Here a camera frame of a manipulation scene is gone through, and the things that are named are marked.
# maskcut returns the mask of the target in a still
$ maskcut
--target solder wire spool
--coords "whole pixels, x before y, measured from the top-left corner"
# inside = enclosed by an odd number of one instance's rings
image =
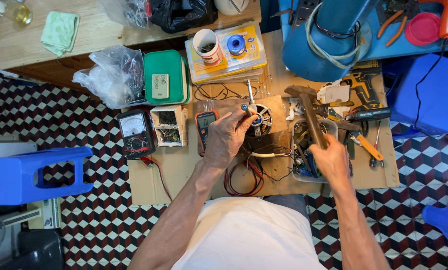
[[[233,34],[227,40],[227,48],[232,55],[239,56],[246,48],[246,41],[240,34]]]

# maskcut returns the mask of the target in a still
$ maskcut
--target checkered tile floor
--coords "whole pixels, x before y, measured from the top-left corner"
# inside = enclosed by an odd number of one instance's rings
[[[165,205],[132,205],[122,138],[115,116],[79,92],[56,87],[22,86],[0,76],[0,135],[17,134],[39,149],[88,146],[94,156],[84,164],[92,191],[68,196],[61,204],[65,267],[126,268]],[[393,131],[406,129],[392,124]],[[448,205],[448,137],[395,141],[401,185],[358,190],[369,226],[393,269],[448,269],[448,241],[423,222],[425,205]],[[46,167],[46,181],[73,181],[72,164]],[[339,224],[333,198],[305,195],[317,255],[328,269],[342,269]]]

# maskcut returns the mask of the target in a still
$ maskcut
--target white t-shirt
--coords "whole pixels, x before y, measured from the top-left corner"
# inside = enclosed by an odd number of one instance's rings
[[[203,206],[187,250],[172,269],[325,267],[302,214],[255,197],[225,197]]]

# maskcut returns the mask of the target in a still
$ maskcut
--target jeans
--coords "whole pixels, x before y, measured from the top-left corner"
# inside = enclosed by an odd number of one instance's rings
[[[263,200],[294,209],[310,221],[308,212],[306,211],[306,201],[302,194],[273,195],[264,197]]]

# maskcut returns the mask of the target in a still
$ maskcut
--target plastic bag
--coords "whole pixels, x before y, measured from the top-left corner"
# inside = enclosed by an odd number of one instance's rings
[[[143,98],[144,65],[140,50],[110,46],[89,55],[96,64],[74,73],[80,83],[112,109],[121,109]]]
[[[147,0],[97,0],[107,17],[125,27],[147,28],[152,15]]]
[[[217,20],[213,0],[149,0],[153,24],[173,34],[189,28],[209,25]]]

